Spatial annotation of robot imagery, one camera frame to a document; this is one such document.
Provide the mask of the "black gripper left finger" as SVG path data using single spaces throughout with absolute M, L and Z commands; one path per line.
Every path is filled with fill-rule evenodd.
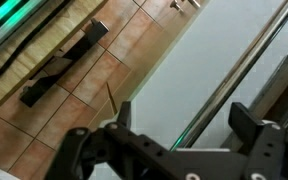
M 115 122 L 91 132 L 70 129 L 45 180 L 87 180 L 97 164 L 106 163 L 122 180 L 167 180 L 171 173 L 161 160 L 165 150 L 130 130 L 131 103 L 123 102 Z

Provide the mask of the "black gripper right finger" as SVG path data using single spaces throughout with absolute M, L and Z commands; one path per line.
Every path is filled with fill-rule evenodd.
M 265 124 L 238 102 L 231 104 L 228 122 L 249 151 L 243 179 L 278 180 L 285 153 L 285 130 L 274 123 Z

